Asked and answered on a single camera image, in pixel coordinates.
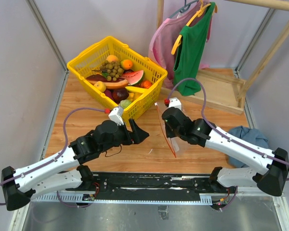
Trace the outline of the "clear zip top bag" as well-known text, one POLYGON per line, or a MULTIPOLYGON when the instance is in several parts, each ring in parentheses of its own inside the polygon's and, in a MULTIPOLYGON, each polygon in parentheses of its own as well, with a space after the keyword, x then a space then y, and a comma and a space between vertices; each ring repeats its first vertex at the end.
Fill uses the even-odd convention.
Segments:
POLYGON ((157 110, 159 125, 163 134, 163 140, 166 142, 166 146, 170 149, 175 158, 183 157, 188 149, 188 143, 181 140, 179 137, 171 138, 170 135, 167 135, 168 127, 166 126, 166 122, 162 119, 162 114, 166 111, 167 107, 163 102, 155 102, 155 107, 157 110))

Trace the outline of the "green cabbage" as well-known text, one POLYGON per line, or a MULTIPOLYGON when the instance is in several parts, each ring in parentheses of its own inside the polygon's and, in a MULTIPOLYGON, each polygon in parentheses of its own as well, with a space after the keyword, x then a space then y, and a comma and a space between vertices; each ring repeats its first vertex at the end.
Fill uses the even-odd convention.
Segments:
POLYGON ((126 109, 128 106, 130 106, 132 104, 132 101, 131 100, 128 100, 128 99, 125 99, 125 100, 122 100, 120 103, 119 103, 119 106, 122 107, 123 109, 126 109))

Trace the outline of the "dark red apple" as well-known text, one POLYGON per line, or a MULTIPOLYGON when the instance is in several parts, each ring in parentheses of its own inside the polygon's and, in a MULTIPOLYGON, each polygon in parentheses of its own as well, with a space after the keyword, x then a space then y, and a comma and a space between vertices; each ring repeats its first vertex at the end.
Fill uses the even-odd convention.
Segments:
POLYGON ((115 89, 112 92, 112 97, 114 99, 114 102, 119 104, 122 100, 125 100, 129 97, 129 93, 125 88, 115 89))

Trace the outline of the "yellow plastic basket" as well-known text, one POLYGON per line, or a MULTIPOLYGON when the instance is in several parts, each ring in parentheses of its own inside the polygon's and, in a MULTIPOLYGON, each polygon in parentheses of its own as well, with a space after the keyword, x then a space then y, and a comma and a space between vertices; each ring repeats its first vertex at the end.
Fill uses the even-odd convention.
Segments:
POLYGON ((133 70, 143 70, 144 78, 153 83, 153 86, 145 89, 142 96, 124 110, 122 118, 124 122, 128 123, 129 119, 138 119, 158 100, 163 81, 168 73, 148 57, 143 57, 113 36, 107 36, 89 46, 77 57, 69 61, 67 68, 78 78, 83 88, 94 99, 109 109, 117 107, 117 104, 86 80, 87 77, 93 75, 93 69, 100 66, 108 55, 115 55, 120 59, 130 59, 134 64, 133 70))

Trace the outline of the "yellow apple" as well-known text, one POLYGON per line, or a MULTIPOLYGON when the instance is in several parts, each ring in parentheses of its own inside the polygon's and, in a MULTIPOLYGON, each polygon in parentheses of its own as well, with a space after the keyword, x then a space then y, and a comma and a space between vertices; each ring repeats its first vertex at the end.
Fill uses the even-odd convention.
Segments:
POLYGON ((102 93, 106 91, 106 85, 102 81, 97 81, 94 83, 94 87, 96 87, 102 93))

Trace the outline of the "orange green mango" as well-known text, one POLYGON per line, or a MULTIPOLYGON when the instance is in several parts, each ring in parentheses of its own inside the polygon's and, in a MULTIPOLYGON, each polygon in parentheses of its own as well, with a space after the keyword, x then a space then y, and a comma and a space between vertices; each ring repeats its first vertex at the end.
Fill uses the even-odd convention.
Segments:
POLYGON ((129 59, 124 59, 120 62, 120 66, 121 68, 123 68, 124 70, 129 70, 132 69, 133 67, 133 62, 129 59))

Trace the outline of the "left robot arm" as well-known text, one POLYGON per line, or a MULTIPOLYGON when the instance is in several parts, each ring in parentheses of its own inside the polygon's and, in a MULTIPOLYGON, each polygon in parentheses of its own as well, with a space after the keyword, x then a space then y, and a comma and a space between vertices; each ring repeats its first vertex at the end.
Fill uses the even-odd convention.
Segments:
POLYGON ((1 179, 7 210, 20 209, 32 199, 54 191, 89 190, 93 186, 93 175, 84 163, 113 147, 140 144, 149 137, 133 119, 129 122, 131 130, 125 124, 106 120, 57 154, 26 167, 4 168, 1 179))

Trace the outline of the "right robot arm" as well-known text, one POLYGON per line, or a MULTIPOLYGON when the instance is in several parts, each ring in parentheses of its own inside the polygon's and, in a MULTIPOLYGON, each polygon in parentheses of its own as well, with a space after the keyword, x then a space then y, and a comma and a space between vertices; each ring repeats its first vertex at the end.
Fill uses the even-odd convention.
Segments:
POLYGON ((191 120, 179 108, 170 107, 161 116, 166 135, 191 144, 222 152, 247 165, 247 168, 216 167, 209 188, 218 193, 225 187, 258 187, 271 196, 281 196, 289 173, 288 152, 262 148, 243 141, 204 118, 191 120))

